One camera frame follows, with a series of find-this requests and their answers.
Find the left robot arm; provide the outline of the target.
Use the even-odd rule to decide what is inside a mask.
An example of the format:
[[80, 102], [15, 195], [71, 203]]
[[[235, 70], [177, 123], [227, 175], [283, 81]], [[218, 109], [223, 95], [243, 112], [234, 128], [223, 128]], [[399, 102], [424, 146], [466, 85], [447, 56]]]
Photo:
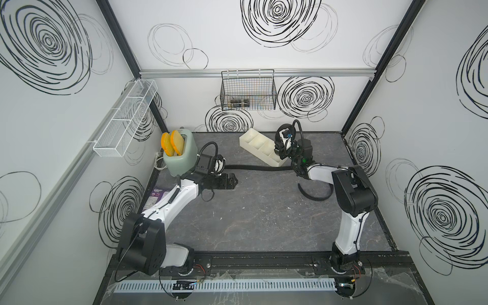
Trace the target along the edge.
[[127, 216], [118, 244], [118, 262], [146, 275], [163, 268], [191, 273], [194, 249], [183, 244], [168, 244], [166, 230], [204, 190], [235, 189], [238, 180], [235, 174], [224, 173], [225, 165], [222, 155], [199, 155], [196, 165], [178, 175], [176, 185], [158, 203], [142, 213]]

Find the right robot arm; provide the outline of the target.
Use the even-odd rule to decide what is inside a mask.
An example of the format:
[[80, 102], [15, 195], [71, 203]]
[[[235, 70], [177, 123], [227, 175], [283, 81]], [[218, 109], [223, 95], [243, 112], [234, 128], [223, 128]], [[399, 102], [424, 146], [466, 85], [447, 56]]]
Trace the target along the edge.
[[304, 137], [301, 124], [280, 126], [274, 136], [274, 150], [283, 159], [291, 160], [292, 170], [307, 180], [328, 184], [342, 210], [338, 237], [332, 244], [331, 268], [344, 274], [358, 263], [360, 239], [365, 221], [376, 209], [378, 196], [360, 165], [325, 165], [313, 159], [311, 141]]

